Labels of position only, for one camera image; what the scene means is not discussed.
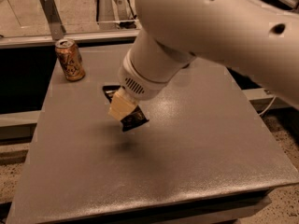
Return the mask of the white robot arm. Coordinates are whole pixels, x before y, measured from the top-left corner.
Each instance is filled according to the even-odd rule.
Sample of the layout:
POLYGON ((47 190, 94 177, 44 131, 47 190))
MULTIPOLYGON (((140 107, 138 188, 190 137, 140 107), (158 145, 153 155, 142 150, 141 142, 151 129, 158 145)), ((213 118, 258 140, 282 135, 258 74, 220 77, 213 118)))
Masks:
POLYGON ((141 30, 109 113, 128 116, 196 58, 234 68, 299 108, 299 16, 261 0, 135 0, 141 30))

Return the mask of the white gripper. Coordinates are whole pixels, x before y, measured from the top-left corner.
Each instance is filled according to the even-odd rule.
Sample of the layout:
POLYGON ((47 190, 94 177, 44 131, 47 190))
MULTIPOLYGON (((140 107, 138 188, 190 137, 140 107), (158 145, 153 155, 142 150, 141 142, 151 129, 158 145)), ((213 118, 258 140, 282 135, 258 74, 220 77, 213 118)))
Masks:
POLYGON ((108 114, 116 120, 130 115, 138 106, 138 101, 154 98, 172 78, 172 63, 158 57, 154 62, 141 62, 141 70, 134 67, 129 49, 118 71, 122 88, 113 95, 108 114))

